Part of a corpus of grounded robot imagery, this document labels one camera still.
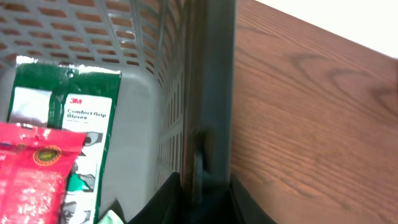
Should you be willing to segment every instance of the wooden surface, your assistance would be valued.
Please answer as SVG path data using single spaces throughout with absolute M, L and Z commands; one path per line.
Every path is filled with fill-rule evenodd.
M 236 28 L 231 168 L 251 195 L 280 224 L 398 223 L 398 63 L 252 0 Z

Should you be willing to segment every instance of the red plastic bag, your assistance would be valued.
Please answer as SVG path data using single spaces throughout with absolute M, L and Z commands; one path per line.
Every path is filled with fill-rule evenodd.
M 0 223 L 58 223 L 85 134 L 0 123 Z

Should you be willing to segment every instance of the gray plastic basket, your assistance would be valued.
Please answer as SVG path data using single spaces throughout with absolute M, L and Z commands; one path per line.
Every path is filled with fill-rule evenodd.
M 172 172 L 192 203 L 227 186 L 234 1 L 1 0 L 0 120 L 16 55 L 123 73 L 100 213 L 134 217 Z

